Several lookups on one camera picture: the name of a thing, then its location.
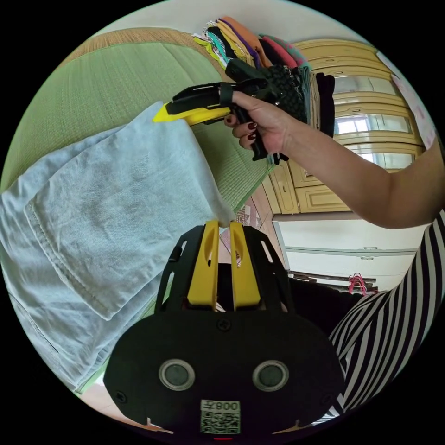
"glass panel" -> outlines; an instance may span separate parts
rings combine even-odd
[[[398,95],[391,81],[386,79],[367,76],[340,76],[335,78],[334,94],[360,91]]]
[[[334,134],[362,133],[377,130],[411,133],[408,119],[403,116],[357,114],[335,118]]]
[[[359,154],[373,164],[377,164],[387,170],[399,170],[406,168],[414,162],[415,156],[407,153],[368,153]]]

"qr code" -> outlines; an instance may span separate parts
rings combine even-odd
[[[240,413],[202,411],[201,432],[211,434],[239,434]]]

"camera lens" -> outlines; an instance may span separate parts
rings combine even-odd
[[[167,360],[159,368],[161,382],[173,391],[185,391],[195,381],[195,371],[184,360]]]
[[[276,360],[268,360],[255,368],[254,385],[261,391],[278,391],[286,385],[289,378],[287,366]]]

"striped shirt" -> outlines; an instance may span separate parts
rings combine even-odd
[[[425,230],[402,282],[360,299],[331,333],[345,391],[313,425],[356,408],[384,389],[425,339],[445,293],[445,209]]]

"woven mat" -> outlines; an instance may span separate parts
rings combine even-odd
[[[54,70],[26,110],[0,191],[45,154],[126,124],[154,102],[223,76],[218,63],[183,32],[136,29],[87,40]],[[222,122],[196,125],[193,132],[222,196],[238,211],[271,167],[266,160],[252,162],[252,153],[239,147]]]

